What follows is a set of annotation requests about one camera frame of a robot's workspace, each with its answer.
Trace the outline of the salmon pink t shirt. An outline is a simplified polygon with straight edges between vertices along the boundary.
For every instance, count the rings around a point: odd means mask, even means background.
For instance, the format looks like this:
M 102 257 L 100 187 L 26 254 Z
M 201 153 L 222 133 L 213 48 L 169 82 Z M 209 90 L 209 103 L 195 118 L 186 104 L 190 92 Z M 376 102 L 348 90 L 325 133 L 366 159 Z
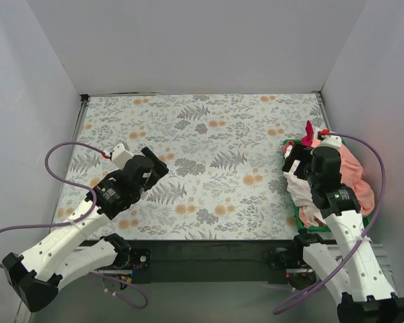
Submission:
M 354 191 L 361 206 L 361 214 L 366 217 L 371 214 L 375 207 L 374 191 L 365 181 L 364 169 L 351 151 L 342 145 L 339 153 L 341 157 L 341 182 Z

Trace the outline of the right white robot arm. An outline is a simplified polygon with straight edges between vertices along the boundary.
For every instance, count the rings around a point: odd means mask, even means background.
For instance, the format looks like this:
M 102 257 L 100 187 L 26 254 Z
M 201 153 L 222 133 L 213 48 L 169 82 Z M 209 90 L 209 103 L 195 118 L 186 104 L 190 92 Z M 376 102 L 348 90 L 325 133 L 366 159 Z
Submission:
M 404 297 L 385 277 L 364 235 L 360 204 L 354 191 L 341 181 L 341 156 L 336 148 L 292 146 L 282 170 L 308 182 L 312 201 L 321 212 L 341 253 L 337 262 L 316 234 L 294 238 L 292 262 L 310 266 L 320 281 L 307 290 L 326 287 L 337 306 L 340 322 L 404 322 Z

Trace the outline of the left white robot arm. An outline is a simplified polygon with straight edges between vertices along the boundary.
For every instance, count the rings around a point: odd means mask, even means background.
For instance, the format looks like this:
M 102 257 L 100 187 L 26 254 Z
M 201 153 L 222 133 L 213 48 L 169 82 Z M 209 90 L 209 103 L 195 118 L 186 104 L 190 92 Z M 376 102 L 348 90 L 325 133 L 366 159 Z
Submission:
M 133 256 L 129 243 L 118 234 L 100 238 L 93 246 L 77 247 L 92 233 L 137 203 L 169 169 L 149 148 L 139 155 L 118 144 L 110 154 L 116 170 L 87 193 L 66 222 L 21 254 L 9 253 L 2 265 L 8 283 L 30 312 L 49 305 L 74 280 L 102 267 L 122 269 Z

